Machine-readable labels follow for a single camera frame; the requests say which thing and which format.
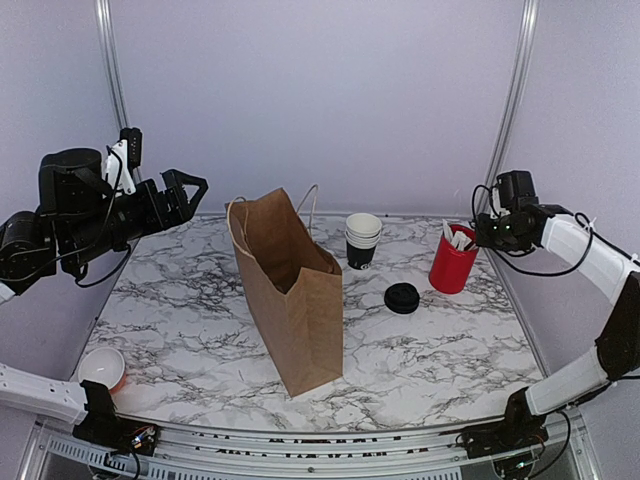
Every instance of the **cup lid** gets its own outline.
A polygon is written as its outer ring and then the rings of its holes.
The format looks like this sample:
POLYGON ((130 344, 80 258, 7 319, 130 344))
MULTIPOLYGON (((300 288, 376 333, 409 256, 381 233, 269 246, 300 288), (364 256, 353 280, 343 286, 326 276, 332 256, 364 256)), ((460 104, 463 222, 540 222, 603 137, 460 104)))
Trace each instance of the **cup lid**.
POLYGON ((384 304, 395 313, 413 313, 420 305, 420 294, 410 283, 396 283, 384 292, 384 304))

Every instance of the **cable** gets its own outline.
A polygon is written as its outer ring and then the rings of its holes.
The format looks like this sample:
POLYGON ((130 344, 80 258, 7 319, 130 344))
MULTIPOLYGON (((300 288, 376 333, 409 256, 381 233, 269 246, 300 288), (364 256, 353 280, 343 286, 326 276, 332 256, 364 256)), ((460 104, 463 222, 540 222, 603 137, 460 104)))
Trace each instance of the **cable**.
POLYGON ((540 435, 534 435, 534 437, 538 440, 538 442, 540 442, 540 446, 542 447, 542 450, 540 450, 540 453, 538 454, 538 459, 542 458, 542 455, 544 455, 544 452, 547 451, 547 446, 544 444, 544 440, 540 435))
POLYGON ((567 422, 567 439, 564 441, 564 444, 562 445, 562 448, 560 449, 560 452, 558 453, 558 455, 556 455, 556 457, 553 460, 551 460, 551 462, 549 462, 545 467, 541 468, 539 471, 537 471, 533 475, 529 475, 529 480, 533 480, 534 478, 539 477, 544 472, 549 470, 553 465, 555 465, 555 463, 558 460, 560 460, 560 457, 564 455, 564 452, 567 450, 567 447, 569 446, 569 441, 571 440, 571 420, 569 420, 569 417, 563 411, 559 411, 558 413, 562 415, 565 421, 567 422))
MULTIPOLYGON (((574 215, 574 218, 576 218, 577 216, 583 216, 584 218, 587 218, 587 216, 584 213, 576 213, 574 215)), ((572 267, 567 268, 566 270, 563 270, 561 272, 530 272, 528 270, 522 270, 521 268, 516 267, 513 263, 511 263, 509 260, 507 260, 505 257, 502 256, 502 254, 500 252, 498 252, 495 249, 491 249, 493 251, 493 253, 495 253, 497 255, 497 257, 502 260, 504 263, 507 264, 507 266, 509 268, 511 268, 512 270, 515 270, 518 273, 521 273, 523 275, 529 275, 531 277, 561 277, 563 275, 568 275, 572 272, 575 272, 578 268, 580 268, 580 265, 582 265, 585 261, 585 259, 587 258, 587 255, 589 254, 589 251, 591 250, 591 245, 593 244, 593 238, 595 236, 595 232, 593 231, 593 228, 588 227, 589 228, 589 241, 587 242, 587 248, 584 249, 584 253, 582 254, 582 257, 580 257, 580 260, 578 260, 578 262, 573 265, 572 267)))
POLYGON ((473 215, 473 222, 476 223, 476 194, 478 193, 478 189, 483 188, 488 194, 489 194, 489 205, 491 206, 491 211, 493 211, 493 214, 496 217, 499 217, 500 215, 498 215, 498 212, 496 211, 495 207, 493 206, 493 192, 491 191, 491 189, 489 187, 487 187, 486 185, 476 185, 476 187, 473 189, 473 193, 471 194, 471 214, 473 215))
POLYGON ((0 278, 0 282, 24 282, 25 280, 29 280, 31 277, 37 275, 42 270, 47 268, 49 265, 57 262, 58 260, 62 260, 63 258, 71 257, 73 255, 77 255, 79 253, 85 252, 85 251, 89 250, 90 248, 93 248, 100 241, 100 238, 102 237, 102 234, 104 233, 104 230, 107 228, 107 225, 109 223, 109 217, 111 216, 111 210, 113 209, 113 204, 115 203, 115 200, 116 200, 116 193, 117 193, 116 189, 118 188, 118 185, 120 184, 120 177, 122 175, 122 170, 124 168, 124 162, 122 161, 122 158, 120 158, 120 155, 118 155, 109 146, 107 146, 107 152, 109 152, 109 154, 113 154, 118 159, 118 162, 119 162, 118 174, 116 175, 115 188, 113 189, 113 192, 111 194, 111 199, 109 201, 109 207, 107 208, 107 214, 105 215, 104 222, 102 223, 102 227, 100 228, 100 231, 98 232, 98 235, 93 240, 93 242, 91 242, 89 245, 86 245, 86 246, 84 246, 82 248, 78 248, 76 250, 64 253, 62 255, 58 255, 57 257, 54 257, 54 258, 48 260, 47 262, 43 263, 40 267, 35 269, 33 272, 31 272, 30 274, 28 274, 28 275, 26 275, 26 276, 24 276, 22 278, 0 278))
POLYGON ((76 285, 79 286, 80 288, 91 288, 108 280, 109 278, 114 276, 124 266, 125 263, 127 263, 127 260, 129 260, 129 258, 131 257, 131 252, 132 252, 131 245, 127 243, 127 253, 122 257, 120 262, 118 262, 118 265, 116 265, 116 267, 113 270, 111 270, 108 274, 106 274, 100 280, 96 280, 95 282, 91 282, 91 283, 80 283, 80 279, 76 278, 76 285))
POLYGON ((136 474, 133 477, 133 480, 138 480, 138 478, 140 478, 140 470, 141 470, 140 459, 138 458, 138 454, 133 449, 131 449, 130 452, 131 452, 131 455, 133 455, 133 459, 136 461, 136 474))
POLYGON ((573 402, 571 402, 571 406, 578 407, 583 403, 590 402, 591 400, 596 398, 598 395, 601 395, 604 392, 606 392, 611 385, 612 383, 609 382, 606 385, 603 385, 602 387, 598 388, 597 390, 594 390, 593 392, 585 393, 584 395, 579 397, 577 400, 574 400, 573 402))
POLYGON ((145 430, 148 430, 149 428, 153 428, 152 425, 144 425, 140 428, 138 428, 137 430, 135 430, 132 434, 131 437, 135 438, 136 435, 138 435, 139 433, 144 432, 145 430))
POLYGON ((522 253, 511 253, 511 252, 504 252, 504 253, 506 253, 507 255, 509 255, 512 258, 522 258, 522 257, 526 257, 527 255, 531 255, 535 251, 536 251, 535 248, 531 248, 531 249, 527 250, 526 252, 522 252, 522 253))
MULTIPOLYGON (((576 217, 576 222, 578 222, 578 225, 580 225, 583 228, 586 228, 590 221, 587 218, 586 215, 584 215, 583 213, 576 213, 575 215, 576 217), (580 219, 578 217, 584 217, 584 219, 586 220, 586 224, 583 224, 580 219)), ((613 250, 615 250, 616 252, 618 252, 620 255, 622 255, 623 257, 625 257, 627 260, 631 260, 633 261, 633 263, 635 263, 637 266, 640 267, 640 262, 638 262, 637 260, 633 260, 633 257, 631 255, 629 255, 627 252, 625 252, 624 250, 622 250, 620 247, 618 247, 617 245, 615 245, 614 243, 611 243, 609 240, 607 240, 606 238, 604 238, 602 235, 600 235, 598 232, 593 232, 594 236, 600 240, 602 243, 604 243, 605 245, 607 245, 609 248, 612 248, 613 250)))

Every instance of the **paper bag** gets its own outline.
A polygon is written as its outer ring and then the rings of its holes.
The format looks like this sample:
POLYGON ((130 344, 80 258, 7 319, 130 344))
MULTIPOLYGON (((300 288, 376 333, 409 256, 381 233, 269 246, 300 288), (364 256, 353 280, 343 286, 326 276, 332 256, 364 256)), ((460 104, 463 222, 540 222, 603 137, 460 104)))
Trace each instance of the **paper bag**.
POLYGON ((314 243, 283 189, 232 202, 227 221, 249 311, 289 395, 341 377, 336 260, 314 243))

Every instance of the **paper cup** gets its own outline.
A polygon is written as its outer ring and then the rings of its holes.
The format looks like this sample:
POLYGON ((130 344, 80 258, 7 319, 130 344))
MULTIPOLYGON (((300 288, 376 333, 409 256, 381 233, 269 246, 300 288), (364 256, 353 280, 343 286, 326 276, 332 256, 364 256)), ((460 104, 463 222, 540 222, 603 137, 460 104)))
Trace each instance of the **paper cup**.
POLYGON ((353 237, 349 232, 347 232, 344 236, 346 237, 348 242, 351 242, 351 244, 356 247, 373 247, 380 241, 380 235, 373 238, 361 239, 353 237))
POLYGON ((111 347, 100 347, 89 353, 78 368, 78 379, 101 383, 115 393, 126 381, 125 363, 122 354, 111 347))
POLYGON ((347 218, 347 231, 357 237, 375 237, 382 230, 382 221, 370 213, 354 213, 347 218))
POLYGON ((366 270, 373 260, 373 254, 376 252, 376 246, 359 248, 351 245, 347 240, 347 263, 351 268, 356 270, 366 270))

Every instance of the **stacked paper cups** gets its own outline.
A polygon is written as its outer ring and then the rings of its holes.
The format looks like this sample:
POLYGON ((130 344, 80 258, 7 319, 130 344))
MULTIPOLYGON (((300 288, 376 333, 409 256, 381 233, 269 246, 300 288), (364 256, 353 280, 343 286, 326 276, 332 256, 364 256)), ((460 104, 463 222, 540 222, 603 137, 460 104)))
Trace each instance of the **stacked paper cups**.
POLYGON ((354 213, 347 218, 347 260, 351 268, 369 268, 382 235, 382 221, 370 213, 354 213))

